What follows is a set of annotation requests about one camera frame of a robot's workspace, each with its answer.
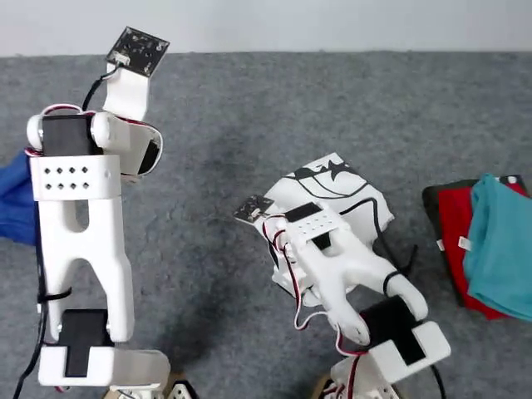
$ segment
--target folded clothing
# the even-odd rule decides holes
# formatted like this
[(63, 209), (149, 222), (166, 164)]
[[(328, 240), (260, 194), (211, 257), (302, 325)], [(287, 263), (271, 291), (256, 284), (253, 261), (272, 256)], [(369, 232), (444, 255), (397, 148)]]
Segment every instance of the folded clothing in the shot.
[(27, 156), (0, 168), (0, 236), (35, 245), (35, 205)]
[(473, 219), (464, 257), (468, 294), (532, 321), (532, 200), (484, 175), (471, 194)]
[[(443, 258), (443, 262), (446, 265), (446, 270), (449, 274), (449, 278), (452, 283), (452, 287), (455, 291), (456, 300), (461, 306), (465, 306), (467, 308), (472, 308), (474, 310), (481, 311), (487, 318), (499, 318), (501, 317), (501, 313), (494, 312), (493, 309), (489, 309), (482, 303), (480, 303), (478, 300), (470, 297), (467, 294), (468, 286), (467, 280), (463, 274), (463, 267), (462, 267), (462, 260), (464, 257), (464, 249), (458, 247), (458, 238), (451, 239), (450, 237), (447, 238), (447, 246), (445, 246), (443, 242), (443, 233), (442, 233), (442, 226), (441, 226), (441, 216), (440, 216), (440, 201), (439, 201), (439, 194), (441, 192), (447, 191), (447, 190), (455, 190), (455, 189), (468, 189), (467, 191), (462, 191), (461, 194), (456, 192), (456, 195), (452, 195), (449, 200), (451, 201), (449, 204), (446, 204), (447, 210), (445, 211), (445, 218), (446, 220), (449, 218), (449, 220), (452, 220), (453, 214), (454, 214), (454, 203), (457, 203), (462, 211), (465, 209), (466, 206), (469, 207), (469, 217), (465, 217), (466, 224), (462, 224), (462, 226), (455, 225), (456, 231), (461, 233), (464, 237), (467, 236), (469, 231), (469, 225), (472, 217), (472, 208), (470, 206), (470, 188), (476, 183), (478, 180), (476, 179), (468, 179), (468, 180), (458, 180), (446, 185), (433, 185), (426, 187), (422, 192), (422, 199), (423, 199), (423, 206), (425, 207), (425, 212), (431, 221), (432, 228), (434, 229), (434, 233), (436, 235), (436, 242), (438, 242), (438, 246), (440, 247), (441, 255)], [(525, 188), (525, 183), (521, 179), (521, 176), (519, 175), (506, 175), (500, 177), (500, 182), (508, 185), (513, 190), (516, 190), (523, 195), (527, 195), (527, 191)], [(452, 262), (449, 260), (449, 255), (447, 251), (447, 247), (451, 249), (453, 254), (451, 255)]]
[[(525, 190), (517, 183), (508, 183), (512, 190), (526, 195)], [(463, 261), (466, 251), (459, 245), (461, 237), (469, 233), (473, 209), (471, 207), (471, 187), (443, 190), (438, 193), (442, 242), (453, 281), (461, 294), (464, 306), (482, 312), (488, 319), (501, 318), (503, 313), (497, 312), (468, 294), (469, 283), (464, 274)]]

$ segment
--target white wall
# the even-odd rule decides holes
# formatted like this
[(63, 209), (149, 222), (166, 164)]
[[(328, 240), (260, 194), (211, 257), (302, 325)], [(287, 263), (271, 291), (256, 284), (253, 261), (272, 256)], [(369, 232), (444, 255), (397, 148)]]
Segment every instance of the white wall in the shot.
[(0, 56), (106, 53), (125, 25), (171, 52), (532, 50), (532, 0), (0, 0)]

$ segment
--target gray carpet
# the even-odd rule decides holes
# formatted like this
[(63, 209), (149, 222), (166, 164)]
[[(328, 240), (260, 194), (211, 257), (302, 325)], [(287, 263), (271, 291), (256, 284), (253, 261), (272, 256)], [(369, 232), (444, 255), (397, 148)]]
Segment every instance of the gray carpet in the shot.
[[(521, 173), (532, 187), (531, 68), (531, 55), (515, 54), (168, 56), (146, 118), (165, 135), (164, 158), (124, 188), (137, 318), (128, 345), (165, 351), (202, 398), (308, 397), (340, 359), (333, 331), (324, 320), (293, 329), (293, 300), (270, 281), (263, 240), (231, 213), (282, 174), (337, 150), (385, 193), (397, 252), (420, 245), (412, 281), (453, 349), (440, 365), (448, 397), (526, 396), (532, 326), (457, 307), (421, 190), (486, 171)], [(102, 69), (100, 57), (0, 60), (0, 162), (26, 144), (30, 115), (81, 103)], [(0, 256), (0, 387), (11, 397), (32, 350), (37, 283), (31, 248), (2, 239)], [(74, 289), (76, 306), (104, 303), (88, 269)], [(375, 296), (350, 299), (365, 306)], [(412, 399), (438, 397), (429, 372), (402, 385)], [(56, 393), (33, 375), (22, 396)]]

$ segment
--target black wire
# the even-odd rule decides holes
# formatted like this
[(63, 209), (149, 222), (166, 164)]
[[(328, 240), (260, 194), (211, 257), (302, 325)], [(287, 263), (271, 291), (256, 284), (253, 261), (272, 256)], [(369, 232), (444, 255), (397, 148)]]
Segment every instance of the black wire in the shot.
[(42, 306), (41, 309), (41, 317), (39, 318), (39, 326), (37, 329), (37, 341), (35, 342), (35, 347), (33, 348), (32, 358), (27, 364), (26, 370), (24, 370), (24, 372), (18, 378), (17, 388), (15, 389), (15, 393), (13, 394), (13, 399), (18, 399), (20, 397), (24, 381), (30, 374), (32, 374), (33, 369), (35, 369), (35, 366), (37, 365), (37, 360), (39, 359), (39, 355), (41, 354), (41, 348), (44, 342), (44, 335), (47, 330), (47, 320), (48, 307), (45, 304)]
[(410, 271), (410, 270), (407, 270), (407, 269), (411, 269), (411, 264), (407, 264), (406, 267), (402, 268), (400, 266), (400, 264), (399, 264), (399, 261), (397, 260), (396, 255), (393, 253), (392, 249), (388, 245), (388, 242), (384, 238), (384, 234), (382, 233), (381, 225), (379, 223), (378, 203), (377, 203), (377, 200), (375, 198), (369, 197), (369, 198), (363, 199), (362, 201), (357, 202), (355, 205), (352, 205), (349, 208), (343, 210), (342, 212), (340, 212), (340, 214), (341, 215), (347, 214), (347, 213), (355, 210), (359, 206), (367, 204), (368, 202), (371, 202), (372, 205), (373, 205), (373, 224), (375, 225), (375, 230), (377, 231), (377, 237), (381, 240), (382, 247), (384, 247), (384, 250), (386, 252), (387, 257), (390, 259), (390, 262), (392, 262), (392, 264), (395, 266), (395, 268), (397, 270), (401, 271), (401, 273), (405, 273), (405, 272)]
[[(417, 250), (419, 248), (418, 248), (417, 245), (414, 245), (413, 248), (412, 248), (412, 251), (410, 253), (410, 258), (408, 259), (408, 263), (406, 264), (406, 266), (404, 266), (404, 267), (400, 267), (399, 266), (399, 262), (397, 261), (397, 257), (393, 253), (392, 249), (388, 246), (388, 243), (386, 242), (386, 240), (384, 238), (384, 234), (382, 233), (381, 225), (379, 224), (378, 212), (377, 212), (378, 211), (378, 208), (377, 208), (378, 207), (378, 203), (377, 203), (377, 200), (372, 198), (372, 197), (371, 198), (366, 198), (366, 199), (363, 199), (360, 202), (357, 202), (355, 205), (353, 205), (353, 206), (345, 209), (344, 211), (340, 212), (340, 214), (349, 213), (352, 210), (358, 208), (359, 206), (367, 204), (368, 202), (371, 202), (372, 205), (373, 205), (373, 223), (375, 224), (375, 230), (377, 231), (377, 237), (381, 240), (382, 246), (384, 247), (384, 250), (387, 253), (388, 258), (390, 259), (392, 264), (397, 269), (396, 271), (393, 271), (393, 272), (389, 273), (386, 276), (386, 278), (384, 279), (384, 283), (382, 285), (382, 291), (384, 292), (384, 294), (386, 296), (388, 296), (387, 287), (388, 287), (389, 281), (393, 277), (397, 276), (398, 274), (403, 274), (406, 277), (411, 272), (412, 265), (416, 261)], [(434, 365), (431, 365), (431, 370), (432, 370), (432, 373), (434, 374), (436, 382), (438, 383), (438, 388), (440, 389), (441, 399), (446, 399), (447, 398), (446, 389), (445, 389), (445, 386), (443, 385), (443, 380), (441, 379), (441, 374), (440, 374), (439, 370)]]
[(125, 393), (124, 391), (121, 391), (120, 389), (118, 390), (118, 393), (120, 393), (121, 395), (124, 395), (125, 397), (129, 397), (129, 399), (135, 399), (135, 397), (133, 397), (129, 393)]
[[(44, 274), (44, 263), (42, 262), (42, 243), (41, 243), (41, 228), (39, 224), (39, 205), (35, 203), (35, 221), (36, 221), (36, 237), (37, 243), (35, 246), (35, 252), (37, 256), (37, 279), (38, 279), (38, 293), (37, 301), (39, 298), (45, 298), (47, 293), (47, 283)], [(48, 320), (48, 305), (44, 301), (41, 303), (41, 316), (39, 318), (39, 324), (37, 327), (37, 341), (35, 342), (35, 347), (33, 348), (33, 354), (30, 358), (30, 362), (27, 364), (26, 370), (18, 378), (17, 388), (13, 394), (13, 399), (18, 399), (24, 385), (26, 378), (33, 372), (35, 366), (37, 365), (37, 360), (41, 354), (41, 348), (44, 343), (44, 336), (47, 330), (47, 320)]]
[(440, 388), (440, 396), (441, 399), (446, 399), (446, 388), (443, 385), (443, 380), (441, 379), (440, 370), (435, 365), (431, 366), (432, 374), (434, 374), (434, 378), (436, 379), (436, 382), (438, 383), (438, 387)]
[(82, 111), (86, 111), (87, 110), (87, 108), (89, 107), (89, 103), (91, 102), (91, 99), (94, 96), (94, 93), (96, 93), (96, 90), (98, 90), (98, 88), (100, 87), (101, 83), (105, 79), (107, 79), (108, 77), (114, 75), (115, 72), (118, 71), (118, 68), (120, 68), (120, 67), (121, 67), (121, 64), (116, 64), (115, 69), (113, 69), (110, 72), (107, 72), (107, 73), (103, 74), (98, 79), (96, 79), (94, 81), (94, 83), (92, 83), (92, 86), (89, 89), (89, 92), (85, 96), (85, 100), (83, 100), (83, 105), (81, 106), (81, 110)]

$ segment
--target circuit board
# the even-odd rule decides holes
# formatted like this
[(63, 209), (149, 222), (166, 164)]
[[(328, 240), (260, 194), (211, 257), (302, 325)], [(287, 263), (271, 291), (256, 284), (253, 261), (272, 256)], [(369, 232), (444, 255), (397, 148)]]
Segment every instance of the circuit board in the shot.
[(233, 213), (245, 223), (254, 223), (273, 204), (273, 200), (262, 195), (251, 195)]
[(126, 27), (107, 54), (107, 62), (150, 77), (165, 55), (170, 42)]

